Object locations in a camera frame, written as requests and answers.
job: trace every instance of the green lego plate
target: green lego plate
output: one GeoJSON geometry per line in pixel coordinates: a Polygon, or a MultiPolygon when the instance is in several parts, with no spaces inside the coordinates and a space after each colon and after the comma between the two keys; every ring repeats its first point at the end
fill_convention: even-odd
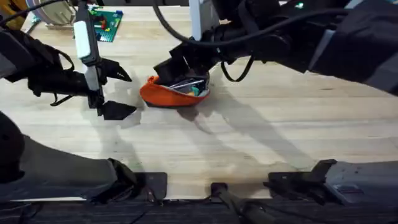
{"type": "Polygon", "coordinates": [[[94,7],[90,10],[90,13],[94,15],[96,18],[104,17],[106,20],[105,28],[101,28],[102,22],[95,21],[94,22],[94,30],[97,34],[100,34],[101,37],[98,41],[102,42],[113,42],[116,32],[118,31],[120,22],[123,17],[123,13],[121,11],[116,12],[108,12],[108,11],[97,11],[100,7],[94,7]]]}

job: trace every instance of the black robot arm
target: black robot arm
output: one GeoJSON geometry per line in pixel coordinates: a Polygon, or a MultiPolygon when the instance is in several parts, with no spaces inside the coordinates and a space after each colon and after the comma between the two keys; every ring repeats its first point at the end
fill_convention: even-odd
{"type": "Polygon", "coordinates": [[[43,44],[20,30],[0,27],[2,43],[0,78],[5,78],[12,83],[26,78],[28,87],[35,96],[41,96],[43,93],[54,94],[55,101],[50,104],[51,106],[58,106],[73,96],[85,96],[89,107],[97,109],[98,116],[103,115],[104,119],[110,120],[124,119],[136,108],[114,101],[105,102],[102,86],[107,83],[108,78],[126,82],[132,80],[119,63],[100,57],[93,27],[93,16],[87,10],[86,1],[79,1],[75,19],[75,24],[77,23],[84,24],[86,27],[86,29],[75,31],[75,40],[79,43],[76,44],[78,53],[82,46],[90,50],[89,55],[80,58],[88,67],[87,72],[76,72],[71,58],[60,50],[43,44]],[[60,56],[69,61],[70,68],[63,68],[60,56]],[[66,95],[66,97],[58,100],[58,95],[66,95]]]}
{"type": "Polygon", "coordinates": [[[183,41],[170,51],[170,59],[154,69],[161,80],[172,82],[192,71],[203,75],[221,62],[221,68],[231,80],[225,63],[251,56],[238,81],[247,74],[252,61],[259,60],[277,62],[302,73],[309,70],[365,83],[398,94],[398,76],[394,72],[398,62],[395,58],[398,6],[387,1],[359,2],[293,0],[279,6],[276,0],[213,0],[220,19],[230,22],[205,31],[201,43],[225,43],[281,23],[287,25],[227,46],[204,47],[183,41]]]}

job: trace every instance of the wooden tabletop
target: wooden tabletop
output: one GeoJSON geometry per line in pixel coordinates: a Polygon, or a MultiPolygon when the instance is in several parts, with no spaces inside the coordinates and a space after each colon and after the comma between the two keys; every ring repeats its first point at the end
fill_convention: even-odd
{"type": "MultiPolygon", "coordinates": [[[[98,43],[100,54],[120,62],[133,82],[110,80],[106,99],[139,109],[124,121],[104,121],[85,98],[53,108],[51,94],[37,98],[27,82],[2,80],[0,109],[36,141],[80,156],[119,159],[133,171],[166,172],[167,198],[204,198],[212,182],[227,182],[240,196],[268,197],[262,182],[269,172],[310,170],[320,159],[398,159],[398,98],[275,63],[255,63],[241,83],[227,81],[216,67],[211,95],[196,108],[148,108],[139,89],[178,41],[150,7],[107,9],[123,10],[124,17],[115,41],[98,43]]],[[[190,34],[188,8],[162,11],[190,34]]],[[[72,31],[40,24],[32,36],[66,52],[80,70],[72,31]]],[[[232,76],[246,61],[228,67],[232,76]]]]}

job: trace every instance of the cable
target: cable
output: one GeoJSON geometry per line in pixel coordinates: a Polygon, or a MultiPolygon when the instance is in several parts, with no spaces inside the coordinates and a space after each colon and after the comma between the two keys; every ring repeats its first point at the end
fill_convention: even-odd
{"type": "Polygon", "coordinates": [[[148,210],[144,211],[141,215],[137,216],[133,221],[129,224],[135,224],[137,223],[141,218],[143,218],[148,212],[150,212],[152,209],[149,208],[148,210]]]}
{"type": "Polygon", "coordinates": [[[273,206],[268,205],[266,203],[261,203],[261,202],[251,202],[251,203],[254,204],[254,205],[260,206],[260,208],[262,208],[263,210],[265,210],[263,207],[266,207],[266,208],[275,210],[277,212],[280,212],[280,213],[283,213],[283,214],[286,214],[286,215],[290,215],[290,216],[293,216],[293,217],[304,218],[304,219],[307,219],[307,220],[310,220],[310,221],[313,221],[313,222],[316,222],[316,223],[324,223],[324,224],[332,224],[333,223],[331,221],[324,220],[324,219],[321,219],[321,218],[314,218],[314,217],[306,216],[306,215],[303,215],[303,214],[300,214],[300,213],[295,213],[295,212],[287,211],[287,210],[280,209],[280,208],[277,208],[277,207],[273,207],[273,206]]]}
{"type": "Polygon", "coordinates": [[[0,212],[10,212],[10,211],[14,211],[14,210],[17,210],[17,209],[20,209],[20,208],[25,208],[25,207],[28,207],[28,206],[31,206],[31,205],[32,205],[32,203],[28,203],[28,204],[21,205],[21,206],[16,206],[16,207],[13,207],[13,208],[5,208],[5,209],[0,210],[0,212]]]}
{"type": "Polygon", "coordinates": [[[24,208],[21,211],[21,215],[18,220],[18,224],[25,224],[29,220],[33,219],[44,207],[44,202],[34,202],[32,203],[32,206],[36,205],[36,209],[32,212],[31,215],[28,216],[28,211],[26,211],[26,208],[24,208]]]}
{"type": "Polygon", "coordinates": [[[187,37],[178,33],[175,29],[173,29],[171,27],[171,25],[165,20],[162,12],[160,11],[158,5],[156,4],[156,0],[152,0],[152,7],[154,8],[155,14],[156,14],[157,18],[159,19],[160,23],[162,24],[162,26],[173,37],[175,37],[176,39],[178,39],[181,42],[186,43],[186,44],[195,45],[197,47],[208,47],[208,48],[218,48],[218,47],[226,47],[229,45],[236,45],[241,42],[245,42],[245,41],[254,39],[256,37],[260,37],[264,34],[268,34],[272,31],[283,28],[287,25],[291,25],[295,22],[304,21],[309,18],[317,17],[317,16],[343,16],[343,15],[347,15],[351,11],[351,9],[322,9],[319,11],[309,12],[306,14],[302,14],[300,16],[286,19],[286,20],[284,20],[280,23],[274,24],[266,29],[260,30],[258,32],[252,33],[252,34],[244,35],[242,37],[238,37],[233,40],[226,40],[226,41],[220,41],[220,42],[200,42],[200,41],[188,39],[187,37]]]}
{"type": "Polygon", "coordinates": [[[222,69],[222,71],[223,71],[224,76],[226,77],[226,79],[228,79],[228,80],[231,81],[231,82],[240,82],[240,81],[242,81],[242,80],[246,77],[246,75],[248,75],[248,73],[249,73],[249,71],[250,71],[250,68],[251,68],[251,66],[253,65],[253,62],[254,62],[254,56],[251,56],[250,59],[249,59],[249,61],[248,61],[248,64],[246,65],[246,67],[245,67],[244,70],[243,70],[242,75],[239,76],[239,78],[237,78],[237,79],[235,79],[235,80],[229,75],[229,73],[228,73],[228,71],[227,71],[227,69],[226,69],[226,67],[225,67],[225,62],[221,62],[221,69],[222,69]]]}
{"type": "Polygon", "coordinates": [[[25,13],[28,13],[28,12],[30,12],[30,11],[36,10],[36,9],[38,9],[38,8],[41,8],[41,7],[43,7],[43,6],[46,6],[46,5],[49,5],[49,4],[53,4],[53,3],[55,3],[55,2],[60,2],[60,1],[64,1],[64,0],[49,0],[49,1],[47,1],[47,2],[43,2],[42,4],[38,4],[38,5],[34,6],[34,7],[30,7],[30,8],[28,8],[28,9],[19,11],[19,12],[15,13],[14,15],[9,16],[9,17],[3,19],[2,21],[0,21],[0,26],[3,26],[3,25],[6,24],[7,22],[9,22],[9,21],[11,21],[11,20],[13,20],[13,19],[17,18],[18,16],[21,16],[21,15],[23,15],[23,14],[25,14],[25,13]]]}

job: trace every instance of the orange pouch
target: orange pouch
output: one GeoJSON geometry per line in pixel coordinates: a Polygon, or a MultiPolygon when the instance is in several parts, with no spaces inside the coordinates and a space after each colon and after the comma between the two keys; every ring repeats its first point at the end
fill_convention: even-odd
{"type": "Polygon", "coordinates": [[[194,106],[204,100],[210,93],[209,90],[204,90],[198,96],[184,94],[167,86],[156,84],[158,79],[159,77],[150,77],[148,82],[140,89],[140,95],[148,106],[166,108],[194,106]]]}

